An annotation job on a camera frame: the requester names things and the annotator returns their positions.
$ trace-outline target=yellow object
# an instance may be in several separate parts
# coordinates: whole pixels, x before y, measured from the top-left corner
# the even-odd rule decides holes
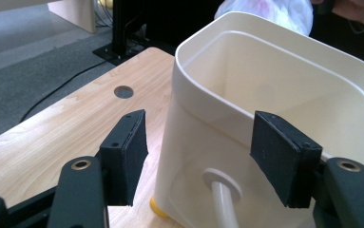
[[[165,219],[169,218],[169,216],[158,207],[154,198],[151,198],[151,200],[149,201],[149,206],[151,206],[151,210],[158,216]]]
[[[98,4],[113,9],[113,0],[98,0]]]

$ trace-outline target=white bin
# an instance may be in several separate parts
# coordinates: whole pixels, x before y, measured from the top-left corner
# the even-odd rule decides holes
[[[312,227],[284,208],[250,157],[255,110],[275,113],[324,148],[364,164],[364,63],[257,16],[231,12],[176,51],[154,199],[185,227],[217,227],[203,172],[240,189],[239,227]]]

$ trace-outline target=power cord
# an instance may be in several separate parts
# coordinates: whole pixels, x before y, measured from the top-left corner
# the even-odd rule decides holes
[[[43,101],[45,101],[48,97],[50,97],[52,94],[54,94],[55,92],[57,92],[59,89],[61,89],[62,87],[64,87],[65,85],[67,85],[69,82],[71,82],[73,79],[75,79],[76,77],[78,77],[79,75],[81,75],[81,74],[83,74],[83,73],[85,73],[85,72],[87,72],[87,71],[89,71],[89,70],[91,70],[91,69],[93,69],[93,68],[95,68],[95,67],[98,67],[98,66],[100,66],[100,65],[102,65],[102,64],[104,64],[104,63],[106,63],[106,62],[108,62],[108,61],[103,61],[103,62],[101,62],[101,63],[99,63],[99,64],[96,64],[96,65],[94,65],[94,66],[91,66],[91,67],[88,67],[88,68],[86,68],[86,69],[84,69],[84,70],[82,70],[82,71],[80,71],[80,72],[78,72],[78,73],[76,73],[74,76],[72,76],[72,77],[70,77],[68,80],[66,80],[63,84],[61,84],[61,85],[59,85],[59,86],[57,86],[56,88],[54,88],[52,91],[50,91],[50,93],[48,93],[47,95],[45,95],[42,99],[40,99],[37,103],[35,103],[30,109],[28,109],[28,111],[22,116],[22,118],[21,118],[21,120],[19,121],[19,124],[21,123],[21,122],[23,122],[26,118],[27,118],[27,116],[29,115],[29,113],[37,106],[37,105],[39,105],[41,102],[43,102]]]

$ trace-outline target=white plastic bin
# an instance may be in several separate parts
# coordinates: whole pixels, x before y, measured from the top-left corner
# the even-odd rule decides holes
[[[324,148],[364,164],[364,63],[257,16],[231,12],[176,51],[154,199],[185,227],[217,227],[203,173],[239,189],[239,227],[312,227],[284,208],[250,157],[255,110],[278,114]]]

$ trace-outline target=plastic bag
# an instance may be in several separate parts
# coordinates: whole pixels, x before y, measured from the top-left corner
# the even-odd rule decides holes
[[[303,35],[313,24],[310,0],[224,0],[215,18],[229,11],[252,13]]]

